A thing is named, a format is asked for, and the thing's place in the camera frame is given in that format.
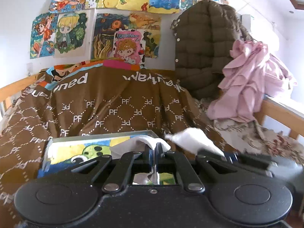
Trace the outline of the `striped pastel cloth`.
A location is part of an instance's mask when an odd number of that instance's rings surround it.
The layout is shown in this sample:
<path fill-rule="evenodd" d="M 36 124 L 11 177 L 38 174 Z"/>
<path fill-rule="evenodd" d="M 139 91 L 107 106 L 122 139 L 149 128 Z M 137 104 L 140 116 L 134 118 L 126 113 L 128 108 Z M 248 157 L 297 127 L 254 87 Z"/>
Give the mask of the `striped pastel cloth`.
<path fill-rule="evenodd" d="M 123 154 L 128 152 L 143 152 L 146 146 L 148 146 L 148 149 L 155 151 L 158 143 L 161 144 L 164 152 L 171 150 L 171 146 L 161 138 L 140 135 L 110 147 L 110 152 L 112 158 L 115 160 L 121 158 Z"/>

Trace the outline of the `brown patterned colourful blanket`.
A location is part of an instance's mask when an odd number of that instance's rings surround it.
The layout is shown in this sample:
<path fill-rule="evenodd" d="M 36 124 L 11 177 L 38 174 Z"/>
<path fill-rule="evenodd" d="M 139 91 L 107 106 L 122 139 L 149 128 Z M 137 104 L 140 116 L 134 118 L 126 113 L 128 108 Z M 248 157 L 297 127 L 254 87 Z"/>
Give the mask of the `brown patterned colourful blanket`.
<path fill-rule="evenodd" d="M 37 176 L 49 139 L 152 130 L 158 136 L 202 129 L 225 142 L 170 70 L 82 65 L 54 82 L 44 74 L 28 86 L 1 121 L 1 227 L 20 222 L 14 194 Z"/>

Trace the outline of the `pink shirt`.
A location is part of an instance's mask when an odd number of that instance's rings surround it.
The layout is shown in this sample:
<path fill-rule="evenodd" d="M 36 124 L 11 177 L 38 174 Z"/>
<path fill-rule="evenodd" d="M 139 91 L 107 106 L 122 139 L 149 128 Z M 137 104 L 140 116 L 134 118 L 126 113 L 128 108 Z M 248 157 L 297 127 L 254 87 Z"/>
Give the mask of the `pink shirt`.
<path fill-rule="evenodd" d="M 261 110 L 264 96 L 290 98 L 296 84 L 286 65 L 269 53 L 263 42 L 236 40 L 218 85 L 222 94 L 210 103 L 210 120 L 231 119 L 239 123 L 253 121 Z"/>

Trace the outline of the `grey tray with cartoon picture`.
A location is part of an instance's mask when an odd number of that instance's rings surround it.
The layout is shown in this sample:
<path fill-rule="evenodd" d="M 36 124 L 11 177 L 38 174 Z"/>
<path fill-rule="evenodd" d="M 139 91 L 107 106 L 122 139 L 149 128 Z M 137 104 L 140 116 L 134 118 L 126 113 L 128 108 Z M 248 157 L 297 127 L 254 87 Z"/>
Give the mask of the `grey tray with cartoon picture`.
<path fill-rule="evenodd" d="M 140 135 L 158 138 L 153 131 L 145 130 L 50 139 L 37 177 L 45 177 L 96 157 L 111 156 L 110 147 Z"/>

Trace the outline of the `pink cartoon girl drawing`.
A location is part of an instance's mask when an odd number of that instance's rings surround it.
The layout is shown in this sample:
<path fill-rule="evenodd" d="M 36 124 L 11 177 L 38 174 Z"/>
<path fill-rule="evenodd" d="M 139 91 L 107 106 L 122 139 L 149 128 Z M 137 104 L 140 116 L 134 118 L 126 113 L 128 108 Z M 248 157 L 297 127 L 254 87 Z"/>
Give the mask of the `pink cartoon girl drawing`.
<path fill-rule="evenodd" d="M 145 30 L 142 29 L 116 31 L 111 56 L 133 65 L 144 65 L 146 46 L 144 32 Z"/>

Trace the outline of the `olive quilted jacket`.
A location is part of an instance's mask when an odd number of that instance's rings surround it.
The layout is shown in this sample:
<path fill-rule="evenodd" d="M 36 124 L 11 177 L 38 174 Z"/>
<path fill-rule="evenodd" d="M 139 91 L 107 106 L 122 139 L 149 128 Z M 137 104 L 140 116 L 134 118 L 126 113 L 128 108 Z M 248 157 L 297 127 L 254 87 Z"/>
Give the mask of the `olive quilted jacket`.
<path fill-rule="evenodd" d="M 234 42 L 253 40 L 234 8 L 209 0 L 186 9 L 171 29 L 176 40 L 176 76 L 196 99 L 218 94 Z"/>

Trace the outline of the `blond boy drawing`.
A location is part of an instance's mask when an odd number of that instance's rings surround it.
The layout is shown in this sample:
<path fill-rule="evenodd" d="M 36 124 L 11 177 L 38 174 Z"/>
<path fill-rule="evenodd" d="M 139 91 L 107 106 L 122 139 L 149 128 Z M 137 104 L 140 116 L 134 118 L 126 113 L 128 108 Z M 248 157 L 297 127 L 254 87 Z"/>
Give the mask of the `blond boy drawing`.
<path fill-rule="evenodd" d="M 89 15 L 67 12 L 59 15 L 55 36 L 55 58 L 80 57 L 85 54 Z"/>

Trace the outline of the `starry night style painting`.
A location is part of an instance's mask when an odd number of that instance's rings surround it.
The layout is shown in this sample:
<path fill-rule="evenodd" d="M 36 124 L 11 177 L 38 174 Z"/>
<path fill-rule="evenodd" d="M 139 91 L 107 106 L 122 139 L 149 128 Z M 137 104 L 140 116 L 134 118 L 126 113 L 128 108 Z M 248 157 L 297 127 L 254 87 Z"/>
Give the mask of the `starry night style painting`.
<path fill-rule="evenodd" d="M 91 59 L 112 57 L 131 64 L 143 64 L 146 58 L 159 56 L 160 39 L 161 18 L 157 15 L 98 13 Z"/>

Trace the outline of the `orange-haired girl drawing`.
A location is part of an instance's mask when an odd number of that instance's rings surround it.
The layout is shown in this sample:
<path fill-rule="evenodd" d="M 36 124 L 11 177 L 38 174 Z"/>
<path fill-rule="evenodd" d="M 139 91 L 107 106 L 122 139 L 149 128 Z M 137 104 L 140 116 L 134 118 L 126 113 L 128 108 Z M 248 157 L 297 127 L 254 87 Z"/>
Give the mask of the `orange-haired girl drawing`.
<path fill-rule="evenodd" d="M 43 13 L 32 23 L 30 37 L 30 59 L 52 56 L 58 22 L 58 14 Z"/>

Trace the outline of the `wooden bed rail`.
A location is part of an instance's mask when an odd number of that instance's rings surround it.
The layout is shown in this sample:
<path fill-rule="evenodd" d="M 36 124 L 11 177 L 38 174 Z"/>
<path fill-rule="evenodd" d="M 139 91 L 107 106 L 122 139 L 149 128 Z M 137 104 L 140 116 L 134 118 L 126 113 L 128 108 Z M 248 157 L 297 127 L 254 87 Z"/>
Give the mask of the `wooden bed rail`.
<path fill-rule="evenodd" d="M 27 86 L 35 83 L 38 80 L 40 74 L 34 74 L 32 76 L 28 76 L 24 79 L 11 83 L 3 88 L 1 88 L 1 103 L 3 103 L 4 111 L 7 111 L 8 108 L 12 105 L 11 97 L 22 91 Z"/>

